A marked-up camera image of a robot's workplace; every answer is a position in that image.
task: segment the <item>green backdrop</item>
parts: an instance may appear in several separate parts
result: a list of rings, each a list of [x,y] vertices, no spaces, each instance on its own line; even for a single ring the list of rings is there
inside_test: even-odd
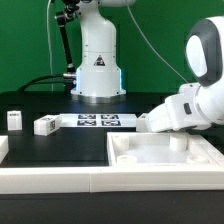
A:
[[[46,30],[48,0],[1,1],[0,92],[17,90],[26,82],[50,74]],[[54,20],[63,9],[60,0],[51,5],[51,40],[54,73],[66,70],[59,29]],[[136,0],[131,7],[136,20],[156,50],[188,81],[194,82],[184,58],[184,43],[200,19],[224,14],[222,0]],[[148,48],[126,8],[101,8],[117,28],[117,64],[129,92],[176,92],[184,83]],[[76,67],[81,63],[79,21],[67,25]],[[35,86],[30,90],[41,90]]]

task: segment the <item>small white block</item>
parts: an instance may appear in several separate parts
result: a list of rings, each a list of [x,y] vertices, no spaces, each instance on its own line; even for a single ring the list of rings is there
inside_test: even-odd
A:
[[[137,132],[148,132],[148,129],[146,126],[146,116],[147,114],[144,113],[140,117],[137,118],[137,124],[136,124]]]
[[[7,112],[8,131],[22,130],[22,115],[21,111],[8,111]]]
[[[60,128],[60,115],[46,115],[34,121],[34,134],[47,136]]]

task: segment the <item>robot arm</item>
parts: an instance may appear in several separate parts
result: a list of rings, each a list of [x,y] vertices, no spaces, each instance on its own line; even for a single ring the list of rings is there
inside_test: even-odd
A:
[[[224,17],[199,21],[191,30],[186,59],[198,83],[185,84],[179,94],[146,116],[148,131],[207,129],[224,124]]]
[[[100,15],[98,7],[122,7],[133,4],[135,0],[62,1],[65,10],[56,19],[62,34],[68,76],[75,73],[76,85],[71,90],[72,99],[90,103],[123,100],[126,91],[122,89],[121,70],[116,64],[116,29]],[[82,31],[82,63],[77,70],[71,60],[64,27],[74,17],[79,19]]]

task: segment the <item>cable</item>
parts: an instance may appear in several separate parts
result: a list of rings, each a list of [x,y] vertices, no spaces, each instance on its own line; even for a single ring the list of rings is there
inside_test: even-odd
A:
[[[186,83],[189,83],[175,68],[173,68],[157,51],[156,49],[152,46],[152,44],[149,42],[149,40],[147,39],[147,37],[145,36],[145,34],[142,32],[141,28],[139,27],[134,15],[131,12],[131,9],[129,7],[128,4],[128,0],[126,0],[126,5],[127,5],[127,9],[129,12],[129,15],[132,19],[132,21],[134,22],[137,30],[139,31],[139,33],[141,34],[141,36],[143,37],[143,39],[145,40],[145,42],[147,43],[147,45],[149,46],[149,48],[157,55],[157,57],[159,57],[159,59],[161,61],[163,61],[174,73],[176,73],[181,79],[183,79]]]
[[[23,88],[19,88],[18,91],[20,92],[23,92],[26,88],[28,88],[29,86],[32,86],[32,85],[44,85],[44,84],[57,84],[57,83],[63,83],[64,82],[35,82],[35,83],[29,83],[27,85],[24,85]]]
[[[48,75],[48,76],[43,76],[43,77],[40,77],[40,78],[33,79],[30,82],[28,82],[27,84],[21,86],[17,91],[24,91],[28,86],[34,85],[38,81],[46,80],[46,79],[53,79],[53,78],[63,78],[63,75],[53,75],[53,76]]]
[[[53,56],[52,56],[52,46],[51,46],[51,31],[50,31],[50,5],[51,1],[48,1],[47,4],[47,40],[48,40],[48,50],[49,50],[49,58],[50,58],[50,71],[51,75],[53,75]]]

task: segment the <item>white box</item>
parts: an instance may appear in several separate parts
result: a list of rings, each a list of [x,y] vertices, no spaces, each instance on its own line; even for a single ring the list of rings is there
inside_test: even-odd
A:
[[[224,156],[199,135],[113,132],[108,133],[107,141],[110,166],[224,166]],[[124,156],[136,157],[136,161],[119,164]]]
[[[7,125],[8,131],[22,130],[22,114],[21,111],[8,111],[7,112]]]
[[[34,121],[34,134],[47,136],[60,128],[60,115],[46,115]]]

